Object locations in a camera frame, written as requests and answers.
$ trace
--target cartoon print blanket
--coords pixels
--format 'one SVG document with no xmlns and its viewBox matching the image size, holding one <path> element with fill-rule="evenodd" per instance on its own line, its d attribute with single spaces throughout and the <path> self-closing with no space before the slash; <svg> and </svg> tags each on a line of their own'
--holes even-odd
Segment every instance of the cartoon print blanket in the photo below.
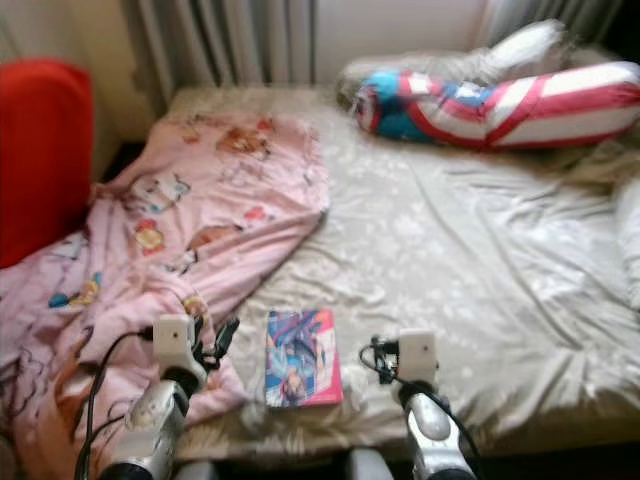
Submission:
<svg viewBox="0 0 640 480">
<path fill-rule="evenodd" d="M 212 340 L 327 207 L 327 174 L 307 124 L 161 120 L 140 158 L 96 186 L 83 231 L 0 271 L 2 408 L 30 477 L 72 478 L 92 374 L 116 337 L 160 313 L 199 310 Z M 97 395 L 94 429 L 126 412 L 156 375 L 151 344 L 125 340 Z M 192 398 L 187 422 L 243 398 L 223 361 Z M 96 439 L 94 475 L 119 432 L 115 424 Z"/>
</svg>

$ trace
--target cable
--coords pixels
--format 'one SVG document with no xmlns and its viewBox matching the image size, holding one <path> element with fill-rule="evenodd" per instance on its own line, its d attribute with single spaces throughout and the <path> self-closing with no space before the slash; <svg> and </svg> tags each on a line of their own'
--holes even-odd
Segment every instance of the cable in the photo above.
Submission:
<svg viewBox="0 0 640 480">
<path fill-rule="evenodd" d="M 381 368 L 379 368 L 378 366 L 376 366 L 375 364 L 369 362 L 368 360 L 366 360 L 364 358 L 364 352 L 366 352 L 367 350 L 374 350 L 374 346 L 369 344 L 369 345 L 365 345 L 364 347 L 362 347 L 360 349 L 360 352 L 358 354 L 358 356 L 360 357 L 360 361 L 363 363 L 363 365 L 365 365 L 366 367 L 370 368 L 371 370 L 377 372 L 380 375 L 385 375 L 389 378 L 391 378 L 391 380 L 395 380 L 398 383 L 402 384 L 402 385 L 407 385 L 407 386 L 411 386 L 412 388 L 415 388 L 416 390 L 419 390 L 420 393 L 424 393 L 427 397 L 429 397 L 429 399 L 431 399 L 431 401 L 433 401 L 433 403 L 435 403 L 438 407 L 440 407 L 448 416 L 449 418 L 451 418 L 451 420 L 453 420 L 453 423 L 456 424 L 456 426 L 458 427 L 458 429 L 460 430 L 460 433 L 462 433 L 462 436 L 464 437 L 464 439 L 466 440 L 466 442 L 469 444 L 469 447 L 471 448 L 471 452 L 473 453 L 473 456 L 477 462 L 477 472 L 476 472 L 476 476 L 478 477 L 478 480 L 485 480 L 485 475 L 484 475 L 484 471 L 482 469 L 482 465 L 480 463 L 480 452 L 478 451 L 478 447 L 476 445 L 476 443 L 473 441 L 473 438 L 471 437 L 471 434 L 469 433 L 469 431 L 467 430 L 467 428 L 464 426 L 464 424 L 458 420 L 458 417 L 456 417 L 453 412 L 451 411 L 451 409 L 449 408 L 449 406 L 445 405 L 444 402 L 442 400 L 440 400 L 440 398 L 433 393 L 432 391 L 428 390 L 427 388 L 425 388 L 424 386 L 420 385 L 419 383 L 416 382 L 410 382 L 408 380 L 404 380 L 403 378 L 398 377 L 395 373 L 393 372 L 388 372 L 388 371 L 384 371 Z"/>
<path fill-rule="evenodd" d="M 88 480 L 89 479 L 89 460 L 91 457 L 91 444 L 95 439 L 96 435 L 107 425 L 110 425 L 109 422 L 100 426 L 96 432 L 93 432 L 93 403 L 95 400 L 95 396 L 100 390 L 102 386 L 102 382 L 104 380 L 104 375 L 106 373 L 107 363 L 109 362 L 109 358 L 115 351 L 116 347 L 120 344 L 122 340 L 127 337 L 141 337 L 144 340 L 153 339 L 153 327 L 146 327 L 138 332 L 126 332 L 120 335 L 118 338 L 114 340 L 114 342 L 107 350 L 107 353 L 100 362 L 98 366 L 98 371 L 96 372 L 96 376 L 93 379 L 93 384 L 91 385 L 91 390 L 89 391 L 89 397 L 87 401 L 87 430 L 84 437 L 84 443 L 82 444 L 82 448 L 78 453 L 78 458 L 76 460 L 76 467 L 74 473 L 74 480 Z"/>
</svg>

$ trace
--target white curtain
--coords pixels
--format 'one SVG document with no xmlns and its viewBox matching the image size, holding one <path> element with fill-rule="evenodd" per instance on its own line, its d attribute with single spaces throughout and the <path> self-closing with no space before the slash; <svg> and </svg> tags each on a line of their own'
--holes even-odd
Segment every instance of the white curtain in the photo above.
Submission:
<svg viewBox="0 0 640 480">
<path fill-rule="evenodd" d="M 606 35 L 623 0 L 488 0 L 490 20 L 479 43 L 494 45 L 520 27 L 547 18 L 563 22 L 582 42 L 597 43 Z"/>
<path fill-rule="evenodd" d="M 125 13 L 166 106 L 183 85 L 312 83 L 313 1 L 135 0 Z"/>
</svg>

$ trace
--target floral pattern sheet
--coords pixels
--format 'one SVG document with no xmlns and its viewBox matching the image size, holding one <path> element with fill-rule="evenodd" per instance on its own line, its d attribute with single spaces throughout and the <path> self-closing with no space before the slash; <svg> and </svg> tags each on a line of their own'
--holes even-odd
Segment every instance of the floral pattern sheet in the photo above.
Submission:
<svg viewBox="0 0 640 480">
<path fill-rule="evenodd" d="M 364 134 L 324 90 L 196 88 L 170 115 L 292 113 L 316 128 L 331 207 L 239 309 L 229 354 L 249 402 L 196 425 L 178 456 L 274 463 L 354 445 L 407 456 L 401 408 L 357 360 L 373 334 L 437 336 L 439 388 L 483 452 L 640 440 L 640 315 L 614 228 L 622 141 L 481 154 Z M 344 401 L 273 412 L 270 310 L 331 308 Z"/>
</svg>

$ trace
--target mattress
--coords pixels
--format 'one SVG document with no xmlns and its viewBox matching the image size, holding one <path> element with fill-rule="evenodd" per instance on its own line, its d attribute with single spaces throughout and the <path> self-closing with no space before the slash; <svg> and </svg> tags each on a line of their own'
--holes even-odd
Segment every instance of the mattress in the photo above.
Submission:
<svg viewBox="0 0 640 480">
<path fill-rule="evenodd" d="M 290 113 L 317 129 L 331 207 L 239 308 L 229 356 L 249 400 L 190 428 L 179 459 L 404 453 L 392 388 L 358 362 L 374 334 L 437 337 L 440 392 L 486 455 L 640 440 L 640 315 L 610 194 L 629 147 L 483 154 L 378 139 L 313 89 L 194 88 L 170 116 Z M 344 401 L 265 406 L 272 309 L 333 309 Z"/>
</svg>

